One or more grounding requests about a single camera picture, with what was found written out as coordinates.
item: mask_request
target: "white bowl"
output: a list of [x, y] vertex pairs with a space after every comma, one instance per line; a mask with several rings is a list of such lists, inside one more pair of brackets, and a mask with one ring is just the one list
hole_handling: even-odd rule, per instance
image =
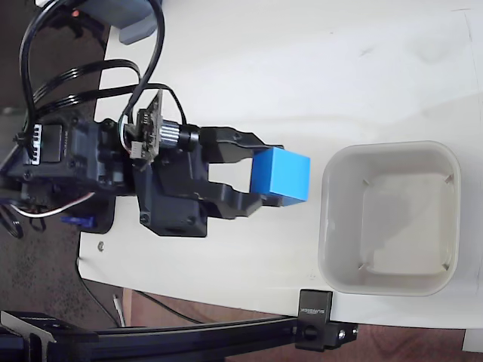
[[457, 265], [460, 165], [432, 141], [351, 146], [322, 179], [318, 263], [343, 293], [428, 296]]

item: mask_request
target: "wooden floor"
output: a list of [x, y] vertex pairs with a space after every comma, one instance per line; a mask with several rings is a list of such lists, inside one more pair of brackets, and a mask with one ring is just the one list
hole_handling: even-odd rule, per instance
[[[270, 314], [187, 302], [164, 296], [154, 297], [173, 309], [204, 322], [240, 321], [270, 316]], [[124, 292], [124, 309], [126, 321], [128, 325], [133, 327], [189, 325], [189, 322], [165, 311], [155, 303], [131, 290], [125, 290]], [[227, 360], [233, 362], [483, 361], [483, 354], [461, 351], [463, 337], [463, 330], [361, 326], [357, 341], [348, 343], [335, 351], [326, 351], [320, 354], [310, 351], [299, 351], [292, 345], [288, 345], [229, 357]]]

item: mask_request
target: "black wire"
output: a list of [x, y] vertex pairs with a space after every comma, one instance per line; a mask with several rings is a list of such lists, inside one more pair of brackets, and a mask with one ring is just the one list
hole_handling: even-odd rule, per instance
[[23, 238], [23, 228], [16, 216], [5, 205], [0, 205], [0, 224], [16, 239]]
[[[55, 100], [53, 102], [45, 104], [44, 106], [40, 107], [37, 110], [37, 114], [39, 117], [43, 117], [45, 115], [48, 115], [49, 113], [56, 112], [60, 109], [89, 102], [91, 100], [99, 100], [102, 98], [116, 97], [124, 94], [129, 94], [134, 90], [135, 87], [136, 85], [133, 84], [133, 85], [125, 85], [123, 87], [116, 87], [116, 88], [87, 90], [85, 92], [81, 92], [78, 94], [71, 94], [67, 97], [60, 98], [59, 100]], [[148, 83], [146, 85], [146, 89], [162, 89], [162, 90], [168, 91], [173, 97], [174, 102], [177, 105], [177, 108], [180, 110], [181, 123], [183, 124], [187, 123], [186, 115], [183, 111], [183, 107], [181, 106], [181, 102], [170, 87], [162, 83]]]
[[200, 321], [196, 320], [195, 318], [188, 317], [187, 315], [184, 315], [182, 313], [179, 313], [178, 311], [175, 311], [174, 309], [168, 307], [163, 302], [159, 302], [157, 299], [151, 297], [149, 294], [146, 294], [144, 292], [140, 292], [139, 290], [135, 290], [135, 292], [138, 293], [140, 296], [143, 296], [144, 298], [149, 299], [151, 302], [156, 303], [157, 305], [159, 305], [160, 307], [166, 309], [170, 313], [173, 313], [174, 315], [177, 315], [179, 318], [184, 319], [185, 321], [188, 321], [188, 322], [191, 322], [191, 323], [194, 323], [194, 324], [203, 324], [203, 322], [200, 322]]
[[[26, 122], [23, 126], [23, 137], [26, 137], [26, 140], [23, 140], [23, 144], [28, 144], [30, 141], [30, 137], [32, 136], [33, 125], [38, 117], [36, 110], [35, 110], [35, 101], [34, 95], [32, 90], [32, 82], [30, 81], [30, 48], [32, 46], [32, 41], [35, 37], [37, 31], [42, 28], [46, 20], [49, 20], [50, 16], [60, 7], [66, 5], [67, 3], [72, 2], [72, 0], [50, 0], [30, 22], [29, 26], [27, 27], [26, 33], [23, 37], [22, 44], [20, 46], [20, 78], [22, 81], [22, 89], [23, 89], [23, 96], [26, 101]], [[165, 18], [161, 9], [161, 2], [159, 0], [148, 0], [151, 4], [152, 11], [155, 15], [157, 25], [158, 25], [158, 34], [156, 37], [156, 45], [155, 50], [152, 54], [151, 60], [149, 62], [148, 68], [141, 78], [139, 84], [133, 89], [131, 98], [128, 101], [124, 111], [121, 114], [120, 120], [124, 115], [129, 115], [132, 111], [134, 105], [139, 100], [140, 95], [144, 91], [149, 79], [151, 78], [152, 73], [158, 63], [159, 57], [161, 56], [163, 43], [165, 40]]]
[[20, 46], [19, 67], [20, 78], [22, 81], [23, 96], [25, 98], [27, 106], [26, 123], [23, 126], [23, 132], [30, 137], [33, 129], [33, 125], [36, 120], [35, 102], [33, 99], [32, 83], [30, 81], [30, 47], [37, 31], [44, 25], [44, 22], [48, 20], [49, 16], [62, 5], [65, 5], [70, 0], [50, 0], [43, 8], [42, 11], [32, 19], [25, 35], [22, 39]]
[[78, 261], [80, 259], [80, 252], [81, 252], [81, 239], [79, 238], [78, 245], [77, 245], [77, 259], [75, 260], [75, 273], [78, 276], [79, 281], [81, 282], [82, 286], [84, 287], [85, 291], [88, 292], [89, 296], [96, 302], [96, 304], [99, 306], [99, 308], [109, 317], [109, 319], [114, 323], [114, 325], [118, 328], [121, 327], [121, 324], [118, 322], [117, 319], [114, 318], [114, 316], [109, 313], [109, 311], [106, 309], [106, 307], [99, 301], [99, 299], [96, 298], [96, 296], [91, 292], [91, 290], [88, 288], [86, 283], [84, 282], [84, 279], [82, 279], [81, 272], [78, 270]]
[[6, 172], [7, 166], [9, 166], [10, 163], [15, 159], [20, 150], [21, 148], [17, 143], [14, 145], [14, 147], [12, 147], [12, 150], [8, 153], [7, 157], [5, 157], [0, 164], [0, 174], [4, 174]]
[[128, 104], [124, 111], [122, 111], [121, 116], [119, 117], [119, 124], [122, 122], [122, 118], [125, 115], [129, 115], [130, 111], [134, 108], [134, 105], [137, 103], [141, 94], [146, 89], [146, 86], [151, 79], [151, 75], [154, 73], [154, 69], [156, 65], [158, 65], [159, 57], [161, 56], [161, 51], [163, 49], [163, 44], [165, 42], [165, 16], [161, 9], [161, 2], [159, 0], [148, 0], [151, 4], [152, 12], [156, 18], [156, 22], [158, 25], [158, 34], [156, 36], [156, 45], [155, 49], [152, 53], [151, 60], [149, 61], [149, 65], [144, 73], [143, 77], [141, 78], [139, 84], [134, 88], [131, 98], [129, 98]]
[[59, 75], [56, 75], [50, 81], [43, 84], [34, 93], [33, 95], [34, 103], [37, 103], [41, 98], [45, 97], [55, 88], [61, 86], [67, 81], [71, 81], [75, 78], [79, 78], [93, 72], [101, 72], [106, 69], [114, 69], [114, 68], [132, 69], [136, 72], [138, 81], [141, 78], [139, 67], [136, 65], [136, 63], [131, 62], [130, 60], [124, 60], [124, 59], [101, 60], [99, 62], [93, 62], [93, 63], [85, 64], [83, 66], [77, 66], [75, 68], [71, 68], [69, 70], [66, 70], [65, 72], [62, 72]]

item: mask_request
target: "brown floor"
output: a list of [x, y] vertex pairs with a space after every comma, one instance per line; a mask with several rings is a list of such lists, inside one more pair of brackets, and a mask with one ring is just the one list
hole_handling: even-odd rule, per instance
[[[165, 296], [154, 296], [177, 311], [200, 321], [240, 321], [263, 318], [270, 314], [217, 307]], [[158, 305], [131, 290], [124, 291], [124, 308], [128, 325], [139, 327], [173, 327], [189, 325]], [[299, 351], [292, 345], [230, 357], [234, 362], [254, 361], [483, 361], [483, 354], [461, 351], [464, 330], [431, 330], [361, 326], [358, 339], [335, 351], [323, 354]]]
[[[23, 34], [37, 10], [34, 0], [0, 0], [0, 109], [25, 109], [18, 56]], [[33, 87], [37, 89], [73, 66], [103, 58], [104, 51], [90, 32], [76, 38], [68, 28], [43, 29], [32, 43]], [[98, 89], [99, 78], [99, 72], [77, 78], [48, 97], [54, 100]], [[86, 116], [92, 117], [94, 105], [94, 102], [82, 105]], [[22, 123], [9, 124], [0, 116], [0, 148], [13, 146], [13, 134]], [[28, 219], [19, 216], [19, 221], [25, 232], [22, 240], [12, 238], [0, 226], [0, 310], [43, 312], [92, 330], [112, 327], [112, 322], [83, 289], [75, 273], [78, 229], [62, 223], [59, 216], [45, 220], [48, 228], [42, 234], [29, 226]], [[122, 293], [122, 289], [86, 283], [106, 308], [115, 313], [112, 294]]]

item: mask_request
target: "blue component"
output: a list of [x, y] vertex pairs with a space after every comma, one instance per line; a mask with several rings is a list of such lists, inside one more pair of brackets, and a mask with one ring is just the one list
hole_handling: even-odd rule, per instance
[[278, 195], [283, 205], [309, 198], [310, 158], [273, 147], [254, 156], [250, 192]]
[[60, 218], [60, 221], [66, 224], [78, 225], [84, 229], [93, 229], [95, 227], [95, 218], [93, 216], [90, 216], [90, 217], [62, 216]]

